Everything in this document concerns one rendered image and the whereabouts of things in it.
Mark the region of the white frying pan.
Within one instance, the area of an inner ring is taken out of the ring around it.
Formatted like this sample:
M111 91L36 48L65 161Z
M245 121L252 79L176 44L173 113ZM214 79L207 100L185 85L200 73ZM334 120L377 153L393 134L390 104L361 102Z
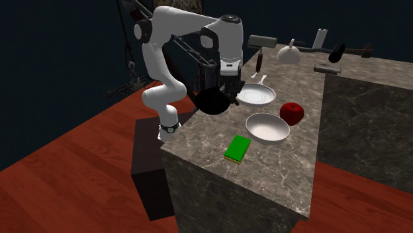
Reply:
M263 75L257 83L245 83L237 94L237 101L249 107L264 107L276 99L276 92L263 84L267 75Z

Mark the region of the black round bowl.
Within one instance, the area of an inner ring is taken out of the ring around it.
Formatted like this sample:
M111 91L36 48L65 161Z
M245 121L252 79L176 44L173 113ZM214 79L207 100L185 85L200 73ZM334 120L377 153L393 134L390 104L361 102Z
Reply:
M205 114L219 115L228 109L230 101L218 87L212 87L196 95L195 106Z

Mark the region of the white bowl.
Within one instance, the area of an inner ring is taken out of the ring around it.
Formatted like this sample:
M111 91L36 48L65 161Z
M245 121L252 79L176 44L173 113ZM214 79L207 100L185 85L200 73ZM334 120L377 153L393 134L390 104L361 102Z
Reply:
M279 144L290 134L289 125L269 113L252 114L246 119L245 126L250 138L260 144Z

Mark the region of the green and yellow sponge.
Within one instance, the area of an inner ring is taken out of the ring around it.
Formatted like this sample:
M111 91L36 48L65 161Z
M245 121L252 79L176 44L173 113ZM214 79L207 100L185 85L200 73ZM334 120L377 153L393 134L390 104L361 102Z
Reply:
M251 140L243 136L235 135L229 147L224 153L224 159L240 164L251 144Z

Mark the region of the white domed lid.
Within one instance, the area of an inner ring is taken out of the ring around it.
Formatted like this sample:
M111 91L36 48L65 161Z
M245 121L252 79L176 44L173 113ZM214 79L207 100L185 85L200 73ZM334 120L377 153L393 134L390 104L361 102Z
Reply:
M277 53L276 59L283 64L297 64L300 62L300 50L294 46L295 39L293 38L288 46L280 49Z

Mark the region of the red apple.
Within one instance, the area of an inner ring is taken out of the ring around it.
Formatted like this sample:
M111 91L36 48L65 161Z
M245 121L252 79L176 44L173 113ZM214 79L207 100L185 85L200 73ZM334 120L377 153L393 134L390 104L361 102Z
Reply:
M304 118L304 109L297 103L285 103L279 110L279 116L289 126L294 126Z

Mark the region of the grey flat block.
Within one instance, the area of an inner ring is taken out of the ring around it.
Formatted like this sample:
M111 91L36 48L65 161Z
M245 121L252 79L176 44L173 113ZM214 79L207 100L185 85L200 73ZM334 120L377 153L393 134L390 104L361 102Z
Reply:
M318 73L337 75L342 72L342 69L341 67L331 66L329 64L315 64L313 71Z

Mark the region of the white cylinder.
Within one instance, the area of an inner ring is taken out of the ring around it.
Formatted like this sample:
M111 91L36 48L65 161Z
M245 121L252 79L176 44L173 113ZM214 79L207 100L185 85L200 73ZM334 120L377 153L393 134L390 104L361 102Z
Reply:
M322 48L322 45L325 41L327 33L328 33L328 29L325 29L325 28L319 28L318 29L316 37L315 37L313 45L312 45L312 49Z

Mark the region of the black oval object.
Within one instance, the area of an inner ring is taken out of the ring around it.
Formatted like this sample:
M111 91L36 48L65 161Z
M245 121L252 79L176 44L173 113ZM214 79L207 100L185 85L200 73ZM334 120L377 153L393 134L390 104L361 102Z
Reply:
M345 51L345 44L338 44L332 50L332 53L328 57L328 61L331 63L337 63L341 60L342 55Z

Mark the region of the dark long bar tool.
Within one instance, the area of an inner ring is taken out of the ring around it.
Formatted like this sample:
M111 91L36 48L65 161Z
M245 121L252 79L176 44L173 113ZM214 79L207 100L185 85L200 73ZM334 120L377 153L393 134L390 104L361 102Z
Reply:
M296 46L301 52L323 52L327 54L331 54L333 52L333 50L327 48L307 48L306 43L303 41L295 41L293 45ZM361 49L346 48L344 53L359 54L362 58L370 58L373 55L373 45L372 43L367 43L364 45L364 48Z

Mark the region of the dark robot stand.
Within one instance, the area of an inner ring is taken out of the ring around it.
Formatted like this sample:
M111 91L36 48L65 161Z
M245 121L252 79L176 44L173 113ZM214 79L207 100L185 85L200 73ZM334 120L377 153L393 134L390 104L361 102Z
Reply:
M137 120L134 131L131 178L149 220L159 220L175 214L176 198L172 199L166 169L176 171L181 179L190 178L191 163L161 149L158 140L159 119Z

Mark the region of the wall picture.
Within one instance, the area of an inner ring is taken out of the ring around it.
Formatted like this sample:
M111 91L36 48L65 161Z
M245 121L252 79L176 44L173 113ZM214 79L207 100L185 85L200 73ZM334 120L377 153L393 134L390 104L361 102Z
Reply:
M154 8L165 5L202 15L204 0L152 0Z

